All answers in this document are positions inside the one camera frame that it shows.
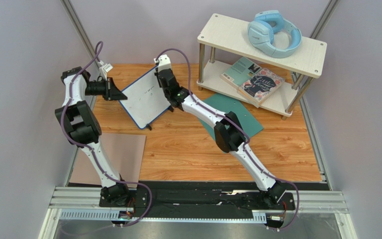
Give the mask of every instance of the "shelf board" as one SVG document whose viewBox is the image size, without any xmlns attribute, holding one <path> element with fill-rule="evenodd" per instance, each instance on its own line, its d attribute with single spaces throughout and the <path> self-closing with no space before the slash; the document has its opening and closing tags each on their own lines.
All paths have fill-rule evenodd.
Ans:
<svg viewBox="0 0 382 239">
<path fill-rule="evenodd" d="M 250 43 L 247 26 L 247 21 L 215 13 L 201 31 L 197 41 L 310 77 L 319 78 L 322 75 L 326 53 L 325 42 L 303 37 L 301 45 L 294 54 L 286 58 L 273 58 Z M 289 37 L 286 33 L 275 34 L 274 46 L 286 48 L 288 43 Z"/>
<path fill-rule="evenodd" d="M 220 74 L 224 73 L 229 67 L 231 67 L 231 65 L 220 61 L 215 61 L 214 63 L 208 62 L 204 68 L 203 83 L 197 82 L 197 85 L 251 104 L 246 98 L 238 94 L 234 87 L 220 78 Z M 281 87 L 262 103 L 260 108 L 290 117 L 292 112 L 291 114 L 287 114 L 285 110 L 297 95 L 297 90 L 291 89 L 291 86 L 290 83 L 284 82 Z"/>
</svg>

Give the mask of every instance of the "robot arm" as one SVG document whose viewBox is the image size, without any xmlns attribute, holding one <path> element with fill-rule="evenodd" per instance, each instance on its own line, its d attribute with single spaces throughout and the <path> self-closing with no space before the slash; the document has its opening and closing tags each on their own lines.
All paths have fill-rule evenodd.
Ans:
<svg viewBox="0 0 382 239">
<path fill-rule="evenodd" d="M 207 105 L 196 96 L 190 95 L 186 88 L 179 86 L 173 75 L 172 66 L 167 55 L 160 56 L 159 59 L 155 59 L 155 62 L 158 66 L 156 76 L 159 86 L 163 89 L 165 97 L 171 105 L 196 116 L 213 127 L 217 146 L 222 151 L 231 153 L 237 158 L 253 177 L 259 190 L 268 192 L 268 197 L 275 204 L 278 203 L 286 191 L 285 188 L 281 182 L 266 175 L 272 174 L 258 160 L 250 147 L 246 145 L 244 135 L 234 125 L 222 118 L 229 118 L 238 127 L 241 127 L 236 114 L 234 112 L 221 112 Z"/>
<path fill-rule="evenodd" d="M 92 110 L 85 101 L 85 95 L 102 95 L 105 100 L 125 100 L 127 97 L 114 85 L 111 78 L 103 76 L 102 81 L 89 81 L 90 74 L 84 71 L 74 82 L 73 77 L 81 67 L 63 72 L 62 82 L 66 86 L 65 101 L 61 108 L 55 110 L 55 115 L 61 124 L 63 108 L 71 99 L 64 117 L 66 133 L 74 141 L 88 147 L 79 147 L 91 160 L 101 180 L 101 196 L 109 203 L 123 205 L 129 201 L 128 188 L 108 178 L 123 181 L 119 172 L 113 167 L 101 144 L 101 128 Z"/>
</svg>

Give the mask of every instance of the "wire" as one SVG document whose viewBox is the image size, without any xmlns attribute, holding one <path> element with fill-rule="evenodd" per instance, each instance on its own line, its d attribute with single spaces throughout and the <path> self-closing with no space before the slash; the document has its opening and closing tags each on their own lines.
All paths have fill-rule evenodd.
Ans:
<svg viewBox="0 0 382 239">
<path fill-rule="evenodd" d="M 66 117 L 66 110 L 67 108 L 69 107 L 70 103 L 72 102 L 72 99 L 73 99 L 73 88 L 72 88 L 72 85 L 73 83 L 75 82 L 76 78 L 82 74 L 82 72 L 88 68 L 96 59 L 98 59 L 98 55 L 100 54 L 101 50 L 102 50 L 102 47 L 103 47 L 103 42 L 102 41 L 99 41 L 97 43 L 97 45 L 95 46 L 95 56 L 94 58 L 84 67 L 82 68 L 78 73 L 76 73 L 76 75 L 72 78 L 70 84 L 69 84 L 69 100 L 68 102 L 66 103 L 66 105 L 63 107 L 63 111 L 62 111 L 62 115 L 61 115 L 61 119 L 60 119 L 60 122 L 61 122 L 61 128 L 62 128 L 62 132 L 63 134 L 65 135 L 65 137 L 67 138 L 67 140 L 78 146 L 78 147 L 86 147 L 90 150 L 91 154 L 93 155 L 93 158 L 94 158 L 94 161 L 95 161 L 95 164 L 97 165 L 97 167 L 99 168 L 99 170 L 101 171 L 101 173 L 106 176 L 108 179 L 110 179 L 111 181 L 114 181 L 116 183 L 121 183 L 121 184 L 136 184 L 136 185 L 139 185 L 139 186 L 142 186 L 144 187 L 145 189 L 147 189 L 148 191 L 148 196 L 149 196 L 149 202 L 148 202 L 148 206 L 147 208 L 145 209 L 144 213 L 139 217 L 137 218 L 136 220 L 128 223 L 128 224 L 125 224 L 123 225 L 123 227 L 129 227 L 129 226 L 132 226 L 132 225 L 135 225 L 137 224 L 147 213 L 148 211 L 150 210 L 151 208 L 151 204 L 153 202 L 153 194 L 151 192 L 151 189 L 143 184 L 143 183 L 139 183 L 139 182 L 126 182 L 126 181 L 119 181 L 115 178 L 112 178 L 110 175 L 107 174 L 107 172 L 104 171 L 104 169 L 101 167 L 99 161 L 97 160 L 97 156 L 96 156 L 96 153 L 94 152 L 94 149 L 89 146 L 89 145 L 86 145 L 86 144 L 83 144 L 83 143 L 79 143 L 79 142 L 76 142 L 74 141 L 67 133 L 66 133 L 66 129 L 65 129 L 65 126 L 64 126 L 64 119 Z M 91 231 L 91 232 L 88 232 L 88 233 L 85 233 L 85 234 L 80 234 L 80 235 L 75 235 L 75 234 L 67 234 L 65 233 L 65 231 L 60 228 L 60 231 L 63 232 L 64 234 L 66 235 L 69 235 L 69 236 L 84 236 L 84 235 L 87 235 L 87 234 L 91 234 L 91 233 L 94 233 L 94 232 L 97 232 L 99 230 L 102 230 L 102 229 L 105 229 L 105 228 L 109 228 L 109 227 L 112 227 L 112 226 L 106 226 L 106 227 L 103 227 L 103 228 L 100 228 L 100 229 L 97 229 L 97 230 L 94 230 L 94 231 Z"/>
<path fill-rule="evenodd" d="M 272 179 L 274 179 L 274 180 L 276 180 L 276 181 L 280 181 L 280 182 L 285 182 L 285 183 L 291 184 L 291 185 L 295 188 L 295 191 L 296 191 L 296 194 L 297 194 L 297 206 L 296 206 L 296 208 L 295 208 L 294 216 L 293 216 L 291 222 L 290 222 L 288 225 L 286 225 L 285 227 L 281 228 L 281 229 L 284 230 L 284 229 L 288 228 L 289 226 L 291 226 L 291 225 L 294 223 L 294 221 L 295 221 L 295 218 L 296 218 L 296 216 L 297 216 L 297 212 L 298 212 L 298 209 L 299 209 L 299 206 L 300 206 L 300 194 L 299 194 L 299 192 L 298 192 L 298 188 L 297 188 L 297 186 L 296 186 L 293 182 L 290 182 L 290 181 L 285 180 L 285 179 L 279 179 L 279 178 L 277 178 L 277 177 L 275 177 L 275 176 L 272 176 L 272 175 L 270 175 L 269 173 L 265 172 L 265 171 L 264 171 L 264 170 L 263 170 L 263 169 L 262 169 L 262 168 L 261 168 L 255 161 L 254 161 L 253 157 L 252 157 L 252 156 L 250 155 L 250 153 L 247 151 L 247 149 L 246 149 L 246 145 L 247 145 L 248 143 L 250 143 L 250 137 L 243 131 L 243 129 L 242 129 L 241 127 L 239 127 L 236 123 L 234 123 L 232 120 L 230 120 L 229 118 L 227 118 L 227 117 L 225 117 L 225 116 L 223 116 L 223 115 L 219 115 L 219 114 L 217 114 L 216 112 L 212 111 L 211 109 L 207 108 L 206 106 L 200 104 L 200 103 L 194 98 L 193 93 L 192 93 L 192 91 L 191 91 L 191 64 L 190 64 L 190 61 L 188 60 L 188 57 L 186 56 L 186 54 L 185 54 L 183 51 L 181 51 L 181 50 L 179 50 L 179 49 L 176 49 L 176 48 L 168 48 L 168 49 L 162 51 L 162 52 L 157 56 L 156 59 L 159 59 L 159 57 L 160 57 L 161 55 L 163 55 L 165 52 L 168 52 L 168 51 L 177 51 L 177 52 L 181 53 L 181 54 L 184 56 L 184 58 L 185 58 L 185 60 L 186 60 L 186 62 L 187 62 L 187 66 L 188 66 L 188 92 L 189 92 L 189 94 L 190 94 L 192 100 L 195 102 L 195 104 L 201 106 L 203 109 L 205 109 L 205 110 L 207 110 L 208 112 L 214 114 L 215 116 L 218 116 L 218 117 L 221 117 L 221 118 L 227 120 L 231 125 L 233 125 L 236 129 L 238 129 L 238 130 L 239 130 L 239 131 L 246 137 L 246 141 L 244 142 L 244 145 L 243 145 L 243 150 L 244 150 L 244 152 L 246 153 L 246 155 L 250 158 L 250 160 L 252 161 L 252 163 L 253 163 L 253 164 L 260 170 L 260 172 L 262 172 L 262 173 L 265 174 L 266 176 L 268 176 L 268 177 L 270 177 L 270 178 L 272 178 Z"/>
<path fill-rule="evenodd" d="M 101 42 L 101 49 L 102 49 L 103 42 L 102 42 L 102 41 L 99 41 L 99 42 L 97 43 L 97 45 L 95 46 L 95 50 L 94 50 L 95 57 L 94 57 L 93 61 L 95 61 L 95 60 L 97 59 L 97 61 L 100 62 L 100 58 L 98 57 L 98 55 L 100 54 L 100 52 L 98 52 L 98 44 L 99 44 L 100 42 Z"/>
<path fill-rule="evenodd" d="M 285 216 L 287 215 L 287 204 L 282 201 L 283 205 L 284 205 L 284 218 L 283 218 L 283 221 L 285 222 Z"/>
</svg>

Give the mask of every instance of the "gray wall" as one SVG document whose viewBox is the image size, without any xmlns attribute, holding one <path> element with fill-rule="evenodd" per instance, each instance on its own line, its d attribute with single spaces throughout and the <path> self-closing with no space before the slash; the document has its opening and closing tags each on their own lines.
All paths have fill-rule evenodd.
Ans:
<svg viewBox="0 0 382 239">
<path fill-rule="evenodd" d="M 0 0 L 0 238 L 38 237 L 73 153 L 60 76 L 89 60 L 60 1 Z"/>
<path fill-rule="evenodd" d="M 197 36 L 213 13 L 246 21 L 264 10 L 279 10 L 309 36 L 328 0 L 71 0 L 93 44 L 100 39 L 111 63 L 153 63 L 166 48 L 179 48 L 198 62 Z M 217 59 L 234 62 L 239 57 L 218 51 Z M 171 53 L 174 63 L 185 62 Z"/>
<path fill-rule="evenodd" d="M 329 179 L 359 238 L 382 238 L 382 1 L 341 1 L 320 40 L 325 66 L 306 99 Z"/>
</svg>

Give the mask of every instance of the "metal shelf leg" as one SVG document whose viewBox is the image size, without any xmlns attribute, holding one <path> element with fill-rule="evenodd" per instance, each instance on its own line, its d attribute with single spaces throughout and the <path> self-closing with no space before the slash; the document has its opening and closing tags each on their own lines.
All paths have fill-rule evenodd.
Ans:
<svg viewBox="0 0 382 239">
<path fill-rule="evenodd" d="M 204 50 L 205 45 L 200 43 L 200 59 L 198 62 L 198 82 L 203 83 L 203 71 L 204 71 Z"/>
<path fill-rule="evenodd" d="M 298 89 L 298 86 L 300 85 L 301 81 L 303 80 L 304 78 L 304 75 L 303 74 L 300 74 L 297 78 L 297 80 L 294 82 L 294 85 L 291 87 L 291 89 L 293 90 L 297 90 Z"/>
<path fill-rule="evenodd" d="M 301 97 L 303 97 L 304 92 L 309 88 L 309 85 L 312 83 L 313 77 L 309 77 L 307 81 L 304 83 L 303 87 L 300 89 L 300 91 L 297 93 L 297 95 L 294 97 L 294 100 L 291 102 L 291 104 L 288 106 L 288 108 L 285 110 L 286 113 L 292 112 L 294 110 L 294 107 L 300 102 Z M 282 120 L 286 120 L 288 117 L 283 116 Z"/>
<path fill-rule="evenodd" d="M 210 50 L 210 63 L 214 63 L 214 55 L 216 54 L 216 48 L 211 47 Z"/>
</svg>

